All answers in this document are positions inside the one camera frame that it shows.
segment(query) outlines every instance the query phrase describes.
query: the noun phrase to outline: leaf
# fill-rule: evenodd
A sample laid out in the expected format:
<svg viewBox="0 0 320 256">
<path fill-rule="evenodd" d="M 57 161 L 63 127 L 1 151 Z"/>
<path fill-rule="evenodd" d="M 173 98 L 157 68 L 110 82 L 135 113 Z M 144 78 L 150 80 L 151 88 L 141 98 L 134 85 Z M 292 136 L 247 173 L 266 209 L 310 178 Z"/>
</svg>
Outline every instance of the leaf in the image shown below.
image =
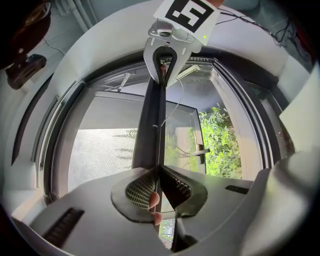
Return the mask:
<svg viewBox="0 0 320 256">
<path fill-rule="evenodd" d="M 211 149 L 205 157 L 206 173 L 239 178 L 241 159 L 237 137 L 228 114 L 221 114 L 219 104 L 217 106 L 211 108 L 212 112 L 199 113 L 203 143 L 206 148 Z"/>
</svg>

